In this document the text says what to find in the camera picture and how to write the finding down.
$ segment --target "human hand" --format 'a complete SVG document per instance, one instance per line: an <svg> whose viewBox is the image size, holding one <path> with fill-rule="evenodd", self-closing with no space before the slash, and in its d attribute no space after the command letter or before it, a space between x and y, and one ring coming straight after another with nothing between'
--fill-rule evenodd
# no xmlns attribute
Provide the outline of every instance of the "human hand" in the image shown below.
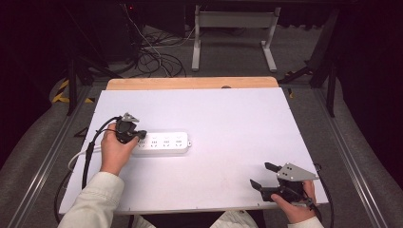
<svg viewBox="0 0 403 228"><path fill-rule="evenodd" d="M314 182L311 180L306 180L302 183L303 189L307 195L306 197L311 198L313 203L317 203ZM272 194L271 198L285 213L291 224L299 223L316 216L315 211L311 210L309 207L292 205L277 194Z"/></svg>
<svg viewBox="0 0 403 228"><path fill-rule="evenodd" d="M130 142L123 144L116 139L115 123L111 123L107 129L101 141L102 164L100 171L119 176L130 158L134 146L137 145L139 137L136 136Z"/></svg>

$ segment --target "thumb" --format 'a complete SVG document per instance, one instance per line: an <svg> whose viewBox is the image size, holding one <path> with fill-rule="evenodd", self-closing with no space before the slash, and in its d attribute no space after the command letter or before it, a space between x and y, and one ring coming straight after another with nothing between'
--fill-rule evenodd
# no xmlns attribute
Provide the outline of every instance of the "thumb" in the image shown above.
<svg viewBox="0 0 403 228"><path fill-rule="evenodd" d="M277 194L272 194L272 196L270 196L270 197L278 205L278 207L281 208L281 210L283 210L285 213L287 213L287 211L289 211L290 206L293 206L288 201L286 201L285 199L283 199L281 196L279 196Z"/></svg>

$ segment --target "power socket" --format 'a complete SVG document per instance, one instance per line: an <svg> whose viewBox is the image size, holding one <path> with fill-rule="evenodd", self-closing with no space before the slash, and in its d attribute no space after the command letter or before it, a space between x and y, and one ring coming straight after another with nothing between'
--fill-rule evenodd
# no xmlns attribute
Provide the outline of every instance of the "power socket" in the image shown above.
<svg viewBox="0 0 403 228"><path fill-rule="evenodd" d="M191 146L186 132L148 132L133 150L134 156L180 156Z"/></svg>

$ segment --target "yellow and black tape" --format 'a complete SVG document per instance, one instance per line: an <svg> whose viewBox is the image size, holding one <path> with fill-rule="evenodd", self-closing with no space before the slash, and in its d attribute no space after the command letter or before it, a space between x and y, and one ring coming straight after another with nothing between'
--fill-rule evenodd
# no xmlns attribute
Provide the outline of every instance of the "yellow and black tape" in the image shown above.
<svg viewBox="0 0 403 228"><path fill-rule="evenodd" d="M62 84L59 87L59 90L56 93L56 96L53 98L53 103L57 102L62 102L62 103L69 103L70 98L65 98L63 97L63 92L66 90L66 87L68 86L68 78L65 78L65 80L62 82ZM95 98L86 98L86 103L95 103Z"/></svg>

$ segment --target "gray floor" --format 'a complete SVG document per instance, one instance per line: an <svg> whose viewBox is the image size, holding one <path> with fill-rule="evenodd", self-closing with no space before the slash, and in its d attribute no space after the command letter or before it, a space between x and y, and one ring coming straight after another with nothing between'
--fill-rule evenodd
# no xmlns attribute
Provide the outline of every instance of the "gray floor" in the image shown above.
<svg viewBox="0 0 403 228"><path fill-rule="evenodd" d="M192 72L192 41L179 47L158 48L181 59L188 77L210 76L274 76L304 67L320 34L319 28L278 27L272 44L278 72L271 73L259 47L266 30L248 29L240 36L208 31L201 38L200 71ZM127 72L127 77L135 72ZM152 77L163 77L158 71ZM303 76L287 87L294 98L284 94L297 121L314 162L322 165L320 172L327 183L335 207L335 227L403 227L403 192L380 164L367 144L343 102L342 88L336 87L335 118L323 109L326 87L311 89L310 76ZM106 87L104 78L97 79L87 97L97 98ZM77 110L65 140L54 143L66 122L68 104L55 103L25 134L0 171L0 227L56 227L53 199L67 163L82 146L83 138L74 134L89 126L96 104L83 104ZM43 161L52 151L55 162L38 181L38 170L46 170ZM33 182L36 195L32 191ZM330 225L330 206L321 205L325 227ZM286 217L280 210L264 211L267 227L286 227ZM126 227L128 217L116 217L112 227Z"/></svg>

